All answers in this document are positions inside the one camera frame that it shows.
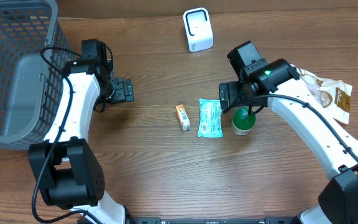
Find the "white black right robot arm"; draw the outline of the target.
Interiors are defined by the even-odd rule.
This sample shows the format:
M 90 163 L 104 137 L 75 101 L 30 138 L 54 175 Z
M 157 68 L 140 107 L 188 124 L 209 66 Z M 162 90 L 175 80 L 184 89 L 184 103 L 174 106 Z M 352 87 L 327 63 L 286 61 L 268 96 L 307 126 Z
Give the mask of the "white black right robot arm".
M 280 58 L 268 63 L 251 41 L 227 55 L 238 79 L 219 85 L 221 108 L 270 108 L 299 135 L 329 182 L 318 204 L 289 223 L 358 223 L 358 140 L 347 133 L 309 92 L 300 69 Z

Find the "teal orange snack packet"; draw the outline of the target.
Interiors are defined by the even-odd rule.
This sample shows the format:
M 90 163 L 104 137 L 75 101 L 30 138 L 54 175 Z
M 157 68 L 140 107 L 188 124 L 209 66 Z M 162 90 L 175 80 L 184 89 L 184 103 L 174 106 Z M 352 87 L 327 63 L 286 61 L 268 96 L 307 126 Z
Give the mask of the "teal orange snack packet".
M 222 138 L 222 109 L 219 100 L 206 100 L 200 98 L 200 125 L 199 138 Z

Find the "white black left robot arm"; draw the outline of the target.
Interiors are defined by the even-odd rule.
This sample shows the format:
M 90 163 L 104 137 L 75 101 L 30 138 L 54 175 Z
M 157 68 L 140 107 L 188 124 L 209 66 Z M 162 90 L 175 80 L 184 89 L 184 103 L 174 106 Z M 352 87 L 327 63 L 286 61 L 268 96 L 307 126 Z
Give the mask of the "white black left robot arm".
M 75 60 L 51 68 L 63 78 L 63 95 L 44 140 L 28 151 L 36 179 L 34 218 L 54 223 L 81 214 L 89 223 L 134 223 L 106 192 L 103 169 L 88 144 L 92 113 L 98 105 L 134 101 L 132 81 L 114 77 L 112 51 L 98 39 L 83 40 Z

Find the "beige brown snack bag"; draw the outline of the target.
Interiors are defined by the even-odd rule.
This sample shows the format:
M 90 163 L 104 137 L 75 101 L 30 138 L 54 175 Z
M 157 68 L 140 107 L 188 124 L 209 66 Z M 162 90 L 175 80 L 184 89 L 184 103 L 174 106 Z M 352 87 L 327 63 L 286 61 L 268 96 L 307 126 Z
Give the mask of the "beige brown snack bag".
M 337 121 L 348 124 L 351 110 L 352 85 L 342 80 L 320 78 L 307 70 L 296 68 L 300 78 L 316 101 Z

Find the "small orange white box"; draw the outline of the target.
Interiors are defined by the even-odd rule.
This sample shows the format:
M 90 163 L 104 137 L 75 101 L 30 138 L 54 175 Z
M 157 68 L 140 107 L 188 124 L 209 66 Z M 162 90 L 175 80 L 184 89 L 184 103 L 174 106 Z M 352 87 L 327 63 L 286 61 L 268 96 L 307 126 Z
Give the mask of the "small orange white box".
M 191 129 L 191 123 L 188 118 L 185 107 L 183 105 L 176 105 L 175 109 L 176 109 L 177 118 L 180 122 L 180 126 L 181 126 L 182 130 L 189 131 Z

